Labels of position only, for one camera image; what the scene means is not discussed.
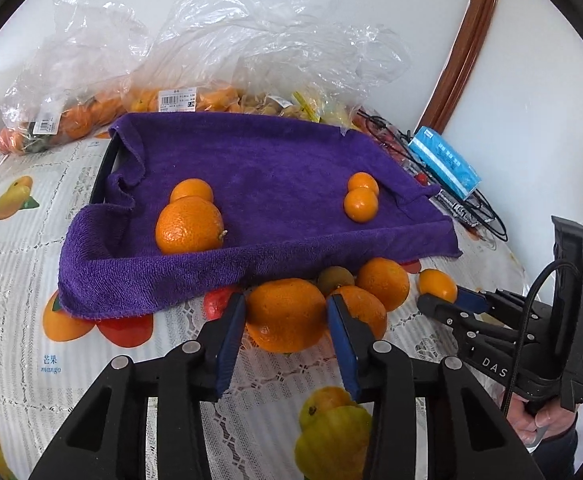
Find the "person's right hand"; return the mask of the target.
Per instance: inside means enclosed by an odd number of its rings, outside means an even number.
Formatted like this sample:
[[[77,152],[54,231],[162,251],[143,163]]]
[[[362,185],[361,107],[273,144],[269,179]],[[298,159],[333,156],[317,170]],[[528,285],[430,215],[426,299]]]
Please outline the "person's right hand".
[[[539,434],[542,434],[543,440],[560,436],[577,419],[577,413],[565,410],[558,400],[549,401],[535,415],[526,410],[527,403],[527,400],[514,394],[506,416],[526,446],[533,445]]]

